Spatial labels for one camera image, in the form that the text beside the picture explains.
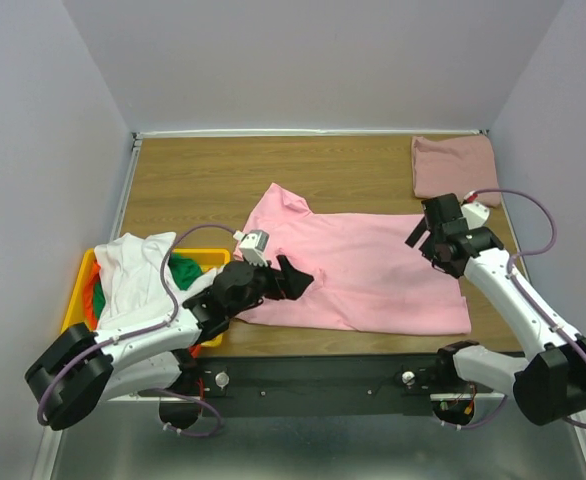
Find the light pink t-shirt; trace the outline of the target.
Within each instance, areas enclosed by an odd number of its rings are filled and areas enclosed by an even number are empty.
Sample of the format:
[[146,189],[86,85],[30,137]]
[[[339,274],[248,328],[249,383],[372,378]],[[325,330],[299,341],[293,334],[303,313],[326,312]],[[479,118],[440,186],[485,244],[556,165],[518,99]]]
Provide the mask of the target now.
[[245,228],[268,233],[266,257],[286,256],[314,280],[300,299],[267,300],[239,314],[258,325],[417,336],[471,330],[456,279],[406,245],[417,215],[319,214],[271,184]]

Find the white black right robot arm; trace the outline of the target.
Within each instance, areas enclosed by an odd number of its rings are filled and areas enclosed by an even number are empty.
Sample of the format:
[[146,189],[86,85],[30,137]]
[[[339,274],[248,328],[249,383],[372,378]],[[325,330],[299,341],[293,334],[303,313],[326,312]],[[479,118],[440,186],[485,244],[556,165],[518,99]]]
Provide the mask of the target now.
[[404,385],[446,390],[480,384],[513,399],[531,423],[556,420],[584,428],[574,415],[586,410],[586,336],[565,321],[518,270],[510,253],[487,227],[487,207],[471,191],[426,199],[423,217],[406,243],[438,271],[474,285],[502,316],[523,354],[512,357],[474,341],[438,350],[433,366],[404,372]]

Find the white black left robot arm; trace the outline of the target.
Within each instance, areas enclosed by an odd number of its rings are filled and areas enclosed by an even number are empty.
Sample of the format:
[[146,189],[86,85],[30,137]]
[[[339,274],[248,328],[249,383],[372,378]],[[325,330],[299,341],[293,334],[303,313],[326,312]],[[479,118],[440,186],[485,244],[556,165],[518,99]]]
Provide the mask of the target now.
[[266,300],[303,296],[313,276],[284,255],[276,260],[264,265],[231,261],[187,290],[164,285],[158,301],[120,316],[111,328],[68,327],[24,375],[38,403],[38,423],[64,430],[111,398],[168,392],[188,368],[180,353],[225,332],[232,318]]

